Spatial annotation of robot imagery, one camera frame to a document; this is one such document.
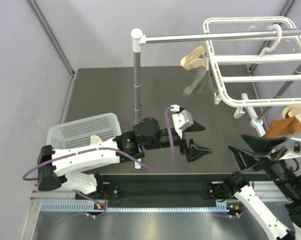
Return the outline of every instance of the white pipe connector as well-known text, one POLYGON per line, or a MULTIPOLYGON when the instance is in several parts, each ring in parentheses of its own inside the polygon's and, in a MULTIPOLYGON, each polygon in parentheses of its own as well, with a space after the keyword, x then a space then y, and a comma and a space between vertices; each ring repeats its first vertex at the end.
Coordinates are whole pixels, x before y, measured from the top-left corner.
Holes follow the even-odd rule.
POLYGON ((140 53, 142 50, 142 46, 140 44, 140 41, 143 37, 143 32, 139 28, 135 28, 130 33, 131 39, 132 39, 132 50, 134 53, 140 53))

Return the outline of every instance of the laundry basket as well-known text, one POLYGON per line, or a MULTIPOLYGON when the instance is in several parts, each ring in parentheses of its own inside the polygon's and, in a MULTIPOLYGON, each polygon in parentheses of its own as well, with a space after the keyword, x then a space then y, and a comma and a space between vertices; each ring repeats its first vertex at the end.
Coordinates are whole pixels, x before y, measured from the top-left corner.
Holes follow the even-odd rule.
POLYGON ((73 149, 90 145, 92 135, 106 141, 121 134, 117 116, 106 113, 53 126, 48 131, 46 144, 54 149, 73 149))

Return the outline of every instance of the metal rod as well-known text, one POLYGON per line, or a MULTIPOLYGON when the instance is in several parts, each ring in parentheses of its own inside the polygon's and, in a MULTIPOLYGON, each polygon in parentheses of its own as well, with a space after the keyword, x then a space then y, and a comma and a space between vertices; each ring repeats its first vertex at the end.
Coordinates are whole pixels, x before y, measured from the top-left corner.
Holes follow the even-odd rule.
MULTIPOLYGON (((282 17, 286 17, 290 11, 293 9, 294 7, 294 4, 296 3, 297 0, 288 0, 283 9, 280 11, 280 14, 279 16, 282 16, 282 17)), ((271 45, 271 42, 272 41, 265 41, 264 44, 262 45, 262 47, 260 48, 260 50, 258 51, 259 53, 264 49, 264 48, 267 48, 271 45)), ((253 75, 254 74, 254 71, 255 69, 257 68, 258 64, 254 63, 253 65, 251 65, 250 67, 250 73, 253 75)))
MULTIPOLYGON (((282 36, 296 36, 301 35, 301 29, 291 28, 283 29, 282 36)), ((244 32, 227 32, 227 33, 204 33, 195 35, 176 35, 176 36, 148 36, 145 38, 146 44, 159 43, 176 43, 176 42, 192 42, 204 40, 236 40, 236 39, 254 39, 254 38, 271 38, 276 37, 276 30, 265 31, 244 31, 244 32)))
POLYGON ((134 124, 141 121, 141 53, 134 52, 134 124))
MULTIPOLYGON (((292 75, 299 75, 301 74, 301 64, 295 69, 295 71, 292 73, 292 75)), ((295 81, 286 81, 283 86, 279 89, 279 91, 275 94, 273 99, 279 99, 283 94, 289 89, 289 87, 294 83, 295 81)), ((263 111, 260 113, 260 115, 257 117, 257 120, 262 120, 266 114, 271 110, 272 106, 266 106, 263 111)))
POLYGON ((48 22, 46 21, 39 5, 35 0, 27 0, 29 6, 33 10, 34 14, 36 15, 39 23, 43 27, 46 35, 48 36, 48 39, 50 40, 51 44, 55 48, 58 56, 60 57, 61 61, 64 63, 65 67, 69 71, 69 73, 73 76, 75 74, 75 71, 73 70, 70 62, 68 61, 67 57, 65 56, 59 42, 57 41, 55 35, 53 34, 53 31, 51 30, 48 22))

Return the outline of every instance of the gray wall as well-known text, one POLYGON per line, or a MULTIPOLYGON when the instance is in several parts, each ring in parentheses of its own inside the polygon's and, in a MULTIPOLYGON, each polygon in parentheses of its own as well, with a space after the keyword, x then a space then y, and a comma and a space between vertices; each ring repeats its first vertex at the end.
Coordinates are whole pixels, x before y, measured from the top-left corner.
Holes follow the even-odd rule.
POLYGON ((16 240, 48 129, 58 123, 70 75, 27 1, 0 1, 0 240, 16 240))
MULTIPOLYGON (((292 9, 292 11, 289 13, 287 17, 294 21, 297 28, 301 28, 301 0, 298 0, 296 2, 294 8, 292 9)), ((287 53, 287 52, 291 52, 291 53, 293 52, 293 45, 289 44, 286 47, 279 46, 274 51, 274 53, 276 54, 287 53)), ((256 68, 254 75, 256 76, 283 75, 283 74, 289 75, 292 72, 294 72, 294 70, 299 64, 300 62, 281 63, 281 64, 274 64, 274 65, 263 64, 256 68)), ((258 83, 257 86, 263 98, 272 98, 282 85, 283 82, 275 82, 275 83, 263 82, 263 83, 258 83)), ((286 98, 301 97, 301 81, 293 83, 283 97, 286 98)), ((268 113, 269 119, 270 120, 282 119, 283 109, 284 109, 283 106, 273 107, 272 110, 268 113)))
MULTIPOLYGON (((286 0, 37 0, 73 68, 133 66, 131 31, 146 36, 203 33, 211 17, 277 16, 286 0)), ((218 29, 236 32, 234 27, 218 29)), ((149 44, 142 47, 142 66, 178 66, 199 42, 149 44)), ((255 53, 260 42, 233 43, 222 49, 255 53)))

